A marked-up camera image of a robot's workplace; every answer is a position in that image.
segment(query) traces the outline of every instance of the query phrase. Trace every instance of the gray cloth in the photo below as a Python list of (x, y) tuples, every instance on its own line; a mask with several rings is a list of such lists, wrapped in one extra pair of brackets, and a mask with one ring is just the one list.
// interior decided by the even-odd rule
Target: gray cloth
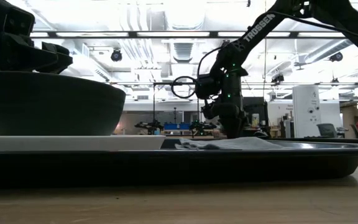
[(212, 141), (193, 141), (191, 139), (180, 139), (181, 144), (176, 144), (177, 149), (283, 149), (279, 146), (257, 137), (244, 137), (236, 139), (222, 139)]

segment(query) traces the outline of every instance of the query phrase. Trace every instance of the black tray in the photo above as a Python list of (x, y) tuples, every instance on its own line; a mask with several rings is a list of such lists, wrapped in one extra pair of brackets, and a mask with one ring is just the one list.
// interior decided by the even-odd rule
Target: black tray
[(332, 179), (358, 166), (358, 144), (274, 141), (297, 149), (0, 152), (0, 188)]

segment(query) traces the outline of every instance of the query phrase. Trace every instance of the chair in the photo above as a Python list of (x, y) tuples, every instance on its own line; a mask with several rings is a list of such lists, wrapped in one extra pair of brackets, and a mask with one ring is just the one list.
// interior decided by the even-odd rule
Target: chair
[(356, 138), (358, 138), (358, 128), (354, 124), (351, 124), (351, 127), (354, 131), (354, 135), (356, 136)]
[(329, 138), (338, 138), (336, 133), (336, 129), (333, 124), (317, 124), (318, 130), (321, 136), (329, 137)]

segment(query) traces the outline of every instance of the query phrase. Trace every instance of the white tray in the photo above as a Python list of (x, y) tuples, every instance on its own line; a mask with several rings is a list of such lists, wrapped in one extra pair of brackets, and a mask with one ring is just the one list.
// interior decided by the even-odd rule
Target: white tray
[(0, 152), (149, 151), (160, 149), (165, 136), (0, 136)]

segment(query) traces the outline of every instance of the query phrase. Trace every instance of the wooden table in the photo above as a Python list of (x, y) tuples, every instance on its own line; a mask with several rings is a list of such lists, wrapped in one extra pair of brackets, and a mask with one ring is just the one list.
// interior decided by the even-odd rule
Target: wooden table
[(309, 182), (0, 191), (0, 223), (358, 224), (358, 169)]

